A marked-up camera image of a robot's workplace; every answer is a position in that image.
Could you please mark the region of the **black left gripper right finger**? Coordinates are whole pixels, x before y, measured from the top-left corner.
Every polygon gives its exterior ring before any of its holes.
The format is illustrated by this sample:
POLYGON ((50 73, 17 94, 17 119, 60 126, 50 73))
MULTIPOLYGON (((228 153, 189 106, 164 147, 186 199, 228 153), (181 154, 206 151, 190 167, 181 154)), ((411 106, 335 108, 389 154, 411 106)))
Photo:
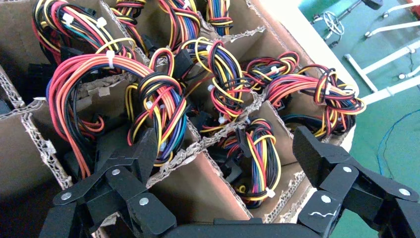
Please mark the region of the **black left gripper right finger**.
POLYGON ((295 130, 292 150, 316 189, 298 224, 328 236, 349 210, 380 236, 419 234, 419 194, 408 186, 363 167, 344 148, 320 142, 304 126, 295 130))

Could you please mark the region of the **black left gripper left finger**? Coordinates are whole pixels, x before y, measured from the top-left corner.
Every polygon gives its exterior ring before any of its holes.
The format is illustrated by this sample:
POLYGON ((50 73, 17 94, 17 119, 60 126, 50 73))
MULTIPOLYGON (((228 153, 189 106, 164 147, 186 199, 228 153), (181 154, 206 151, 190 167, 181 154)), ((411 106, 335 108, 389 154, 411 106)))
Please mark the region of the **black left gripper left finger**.
POLYGON ((137 238, 160 238, 176 228, 175 216, 146 187, 156 146, 149 128, 135 145, 114 152, 91 176, 57 194, 52 237, 87 238, 114 213, 137 238))

